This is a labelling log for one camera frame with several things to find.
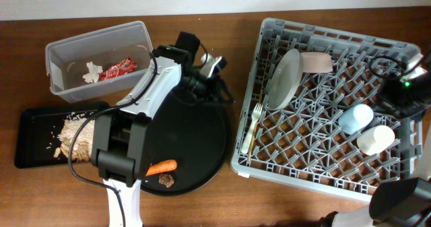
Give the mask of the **blue cup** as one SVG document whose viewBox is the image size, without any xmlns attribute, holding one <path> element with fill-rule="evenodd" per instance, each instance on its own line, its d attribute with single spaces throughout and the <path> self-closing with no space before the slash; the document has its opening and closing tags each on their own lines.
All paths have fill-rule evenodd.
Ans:
<svg viewBox="0 0 431 227">
<path fill-rule="evenodd" d="M 373 119 L 374 112 L 366 104 L 358 104 L 345 111 L 338 118 L 338 125 L 349 135 L 365 128 Z"/>
</svg>

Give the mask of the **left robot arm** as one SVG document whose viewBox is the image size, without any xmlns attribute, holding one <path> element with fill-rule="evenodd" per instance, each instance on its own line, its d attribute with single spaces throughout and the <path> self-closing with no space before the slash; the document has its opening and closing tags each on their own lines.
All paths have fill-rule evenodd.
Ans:
<svg viewBox="0 0 431 227">
<path fill-rule="evenodd" d="M 142 224 L 142 191 L 182 195 L 220 171 L 232 138 L 225 106 L 233 97 L 220 75 L 225 57 L 205 54 L 194 64 L 201 47 L 188 32 L 158 46 L 132 91 L 94 115 L 91 161 L 108 192 L 111 226 Z"/>
</svg>

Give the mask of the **white tissue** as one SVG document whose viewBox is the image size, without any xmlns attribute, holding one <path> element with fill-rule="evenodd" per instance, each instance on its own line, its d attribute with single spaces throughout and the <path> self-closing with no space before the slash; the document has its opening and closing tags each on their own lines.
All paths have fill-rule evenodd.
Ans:
<svg viewBox="0 0 431 227">
<path fill-rule="evenodd" d="M 98 82 L 99 75 L 103 72 L 102 66 L 95 65 L 90 61 L 86 63 L 86 67 L 88 68 L 88 72 L 82 76 L 84 81 L 88 84 Z"/>
</svg>

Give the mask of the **orange carrot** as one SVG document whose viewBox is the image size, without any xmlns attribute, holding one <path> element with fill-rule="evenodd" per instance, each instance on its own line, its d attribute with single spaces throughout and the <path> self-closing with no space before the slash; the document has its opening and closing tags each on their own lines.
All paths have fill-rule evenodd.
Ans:
<svg viewBox="0 0 431 227">
<path fill-rule="evenodd" d="M 176 160 L 165 160 L 165 161 L 159 162 L 157 164 L 151 165 L 148 168 L 146 176 L 152 176 L 155 174 L 171 172 L 173 170 L 176 170 L 177 166 L 178 166 L 178 164 L 177 164 Z"/>
</svg>

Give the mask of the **red snack wrapper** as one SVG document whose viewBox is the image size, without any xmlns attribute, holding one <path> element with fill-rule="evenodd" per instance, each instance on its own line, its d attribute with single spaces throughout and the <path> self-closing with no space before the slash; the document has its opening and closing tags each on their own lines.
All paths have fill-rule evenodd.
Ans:
<svg viewBox="0 0 431 227">
<path fill-rule="evenodd" d="M 112 79 L 115 77 L 126 75 L 128 73 L 134 72 L 136 67 L 137 67 L 137 63 L 131 57 L 127 57 L 126 59 L 123 59 L 122 61 L 111 66 L 106 71 L 103 71 L 102 73 L 100 73 L 99 78 L 100 80 L 104 81 L 107 79 Z"/>
</svg>

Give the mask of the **pink bowl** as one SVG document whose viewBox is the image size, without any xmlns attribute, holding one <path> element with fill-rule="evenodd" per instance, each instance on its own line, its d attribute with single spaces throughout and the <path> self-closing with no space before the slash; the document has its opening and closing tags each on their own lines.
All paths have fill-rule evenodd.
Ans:
<svg viewBox="0 0 431 227">
<path fill-rule="evenodd" d="M 327 53 L 306 52 L 301 53 L 303 59 L 303 72 L 329 73 L 333 70 L 331 56 Z"/>
</svg>

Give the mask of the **wooden chopstick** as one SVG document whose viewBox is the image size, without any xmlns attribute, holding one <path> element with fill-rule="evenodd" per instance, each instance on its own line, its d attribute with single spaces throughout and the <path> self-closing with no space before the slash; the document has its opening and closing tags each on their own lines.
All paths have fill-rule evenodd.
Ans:
<svg viewBox="0 0 431 227">
<path fill-rule="evenodd" d="M 260 105 L 262 105 L 262 102 L 263 102 L 263 95 L 264 95 L 264 89 L 261 89 L 261 91 L 260 91 L 260 94 L 259 94 L 259 104 Z M 253 148 L 254 148 L 254 142 L 255 142 L 255 135 L 256 135 L 256 132 L 257 132 L 257 123 L 258 122 L 256 122 L 256 124 L 255 124 L 255 126 L 254 126 L 254 129 L 253 129 L 253 134 L 252 134 L 252 138 L 251 138 L 251 144 L 250 144 L 250 148 L 249 148 L 249 151 L 248 151 L 248 158 L 247 158 L 247 163 L 248 164 L 250 164 L 251 163 L 251 158 L 252 158 L 252 154 L 253 154 Z"/>
</svg>

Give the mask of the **grey dishwasher rack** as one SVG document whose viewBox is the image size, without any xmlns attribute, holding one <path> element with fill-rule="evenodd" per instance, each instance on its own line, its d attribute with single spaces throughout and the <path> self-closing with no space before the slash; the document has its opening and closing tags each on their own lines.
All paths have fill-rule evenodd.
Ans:
<svg viewBox="0 0 431 227">
<path fill-rule="evenodd" d="M 329 73 L 305 73 L 283 109 L 268 106 L 257 123 L 251 163 L 241 154 L 242 142 L 251 124 L 251 114 L 279 62 L 291 49 L 322 52 L 331 56 Z M 368 202 L 376 188 L 389 181 L 410 177 L 422 155 L 422 124 L 397 120 L 379 112 L 371 127 L 386 125 L 395 133 L 394 142 L 379 154 L 368 156 L 356 145 L 356 135 L 338 125 L 342 113 L 357 104 L 373 104 L 381 79 L 367 68 L 381 55 L 398 61 L 418 54 L 415 44 L 312 26 L 275 18 L 263 20 L 242 110 L 231 167 L 238 174 L 330 195 Z M 396 63 L 378 59 L 378 72 Z"/>
</svg>

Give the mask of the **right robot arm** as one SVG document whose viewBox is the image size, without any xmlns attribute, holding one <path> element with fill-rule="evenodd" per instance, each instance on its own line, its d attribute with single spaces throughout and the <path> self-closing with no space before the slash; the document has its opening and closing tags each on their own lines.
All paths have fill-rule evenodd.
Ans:
<svg viewBox="0 0 431 227">
<path fill-rule="evenodd" d="M 372 68 L 386 59 L 401 68 L 399 75 L 378 74 Z M 371 74 L 383 79 L 375 105 L 396 119 L 420 120 L 430 109 L 430 52 L 403 63 L 385 55 L 367 64 Z M 429 226 L 430 136 L 410 178 L 381 184 L 367 206 L 352 212 L 332 212 L 315 226 Z"/>
</svg>

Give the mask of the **peanut shells and rice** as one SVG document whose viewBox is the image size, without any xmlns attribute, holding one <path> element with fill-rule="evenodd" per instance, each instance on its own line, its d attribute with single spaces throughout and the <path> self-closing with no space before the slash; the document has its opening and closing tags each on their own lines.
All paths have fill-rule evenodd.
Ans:
<svg viewBox="0 0 431 227">
<path fill-rule="evenodd" d="M 92 115 L 92 112 L 71 112 L 66 114 L 60 124 L 60 132 L 57 134 L 51 133 L 54 139 L 57 140 L 59 146 L 54 146 L 54 143 L 49 143 L 48 150 L 53 150 L 53 158 L 59 159 L 61 156 L 69 157 L 71 142 L 75 137 L 78 129 Z M 89 162 L 92 156 L 92 145 L 94 138 L 95 120 L 89 121 L 75 140 L 72 149 L 71 159 L 76 162 Z"/>
</svg>

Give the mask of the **white plastic fork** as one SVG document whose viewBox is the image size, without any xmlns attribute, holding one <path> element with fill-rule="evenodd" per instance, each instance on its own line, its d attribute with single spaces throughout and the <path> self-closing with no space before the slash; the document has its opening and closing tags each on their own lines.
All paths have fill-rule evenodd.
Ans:
<svg viewBox="0 0 431 227">
<path fill-rule="evenodd" d="M 261 103 L 257 103 L 252 111 L 251 115 L 251 124 L 246 133 L 246 137 L 242 142 L 242 147 L 240 149 L 241 154 L 247 154 L 251 145 L 251 139 L 253 136 L 253 131 L 255 130 L 257 121 L 259 120 L 261 113 L 263 111 L 263 105 Z"/>
</svg>

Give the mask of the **white cup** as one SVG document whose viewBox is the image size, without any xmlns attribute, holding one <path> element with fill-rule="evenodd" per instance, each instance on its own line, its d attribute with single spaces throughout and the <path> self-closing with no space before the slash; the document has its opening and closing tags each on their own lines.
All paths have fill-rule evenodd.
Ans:
<svg viewBox="0 0 431 227">
<path fill-rule="evenodd" d="M 368 156 L 379 154 L 387 149 L 395 140 L 394 131 L 386 125 L 378 125 L 361 133 L 356 143 Z"/>
</svg>

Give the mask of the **grey plate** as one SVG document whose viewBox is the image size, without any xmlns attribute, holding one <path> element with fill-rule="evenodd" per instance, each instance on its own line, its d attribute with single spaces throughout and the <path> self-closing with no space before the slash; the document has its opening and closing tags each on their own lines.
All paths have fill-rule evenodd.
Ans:
<svg viewBox="0 0 431 227">
<path fill-rule="evenodd" d="M 304 72 L 303 58 L 297 49 L 289 50 L 279 62 L 267 85 L 268 108 L 279 110 L 289 105 Z"/>
</svg>

